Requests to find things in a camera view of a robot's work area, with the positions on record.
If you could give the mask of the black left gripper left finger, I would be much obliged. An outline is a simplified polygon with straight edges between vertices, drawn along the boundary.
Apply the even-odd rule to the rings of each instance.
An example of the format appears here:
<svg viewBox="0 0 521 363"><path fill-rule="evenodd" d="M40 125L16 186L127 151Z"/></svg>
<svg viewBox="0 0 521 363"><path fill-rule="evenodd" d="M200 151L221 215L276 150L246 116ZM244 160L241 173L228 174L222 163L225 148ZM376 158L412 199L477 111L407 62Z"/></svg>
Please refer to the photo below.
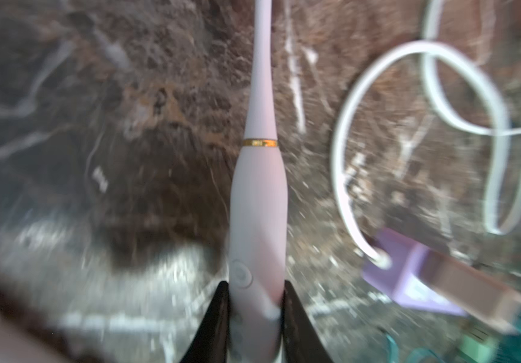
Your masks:
<svg viewBox="0 0 521 363"><path fill-rule="evenodd" d="M226 363L229 340L229 284L221 281L181 363Z"/></svg>

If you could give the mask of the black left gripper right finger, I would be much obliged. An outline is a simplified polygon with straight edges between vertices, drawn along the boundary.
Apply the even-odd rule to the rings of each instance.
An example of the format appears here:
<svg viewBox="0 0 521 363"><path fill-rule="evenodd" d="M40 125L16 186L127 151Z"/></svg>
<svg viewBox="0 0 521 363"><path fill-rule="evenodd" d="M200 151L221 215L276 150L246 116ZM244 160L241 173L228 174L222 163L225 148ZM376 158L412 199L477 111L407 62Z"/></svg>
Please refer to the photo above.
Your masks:
<svg viewBox="0 0 521 363"><path fill-rule="evenodd" d="M290 281L285 281L282 302L282 342L291 363L333 363L322 345Z"/></svg>

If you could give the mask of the white electric toothbrush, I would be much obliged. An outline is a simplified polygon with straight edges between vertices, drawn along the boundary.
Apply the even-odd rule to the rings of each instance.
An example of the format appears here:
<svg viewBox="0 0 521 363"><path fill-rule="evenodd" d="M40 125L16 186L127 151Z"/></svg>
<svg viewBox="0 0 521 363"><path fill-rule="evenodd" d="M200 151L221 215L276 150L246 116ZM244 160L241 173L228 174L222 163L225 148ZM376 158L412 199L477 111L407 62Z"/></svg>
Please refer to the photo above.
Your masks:
<svg viewBox="0 0 521 363"><path fill-rule="evenodd" d="M274 362L281 344L288 187L275 120L271 23L272 3L257 1L251 92L230 200L233 362Z"/></svg>

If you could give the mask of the pink USB charger cube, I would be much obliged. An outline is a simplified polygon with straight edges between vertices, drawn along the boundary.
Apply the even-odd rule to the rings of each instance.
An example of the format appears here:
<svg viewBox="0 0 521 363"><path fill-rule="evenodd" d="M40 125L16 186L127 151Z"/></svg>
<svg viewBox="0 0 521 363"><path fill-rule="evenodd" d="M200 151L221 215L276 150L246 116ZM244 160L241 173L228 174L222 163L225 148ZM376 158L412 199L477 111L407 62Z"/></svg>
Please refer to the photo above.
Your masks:
<svg viewBox="0 0 521 363"><path fill-rule="evenodd" d="M419 279L431 290L502 334L517 331L521 293L437 251L427 253Z"/></svg>

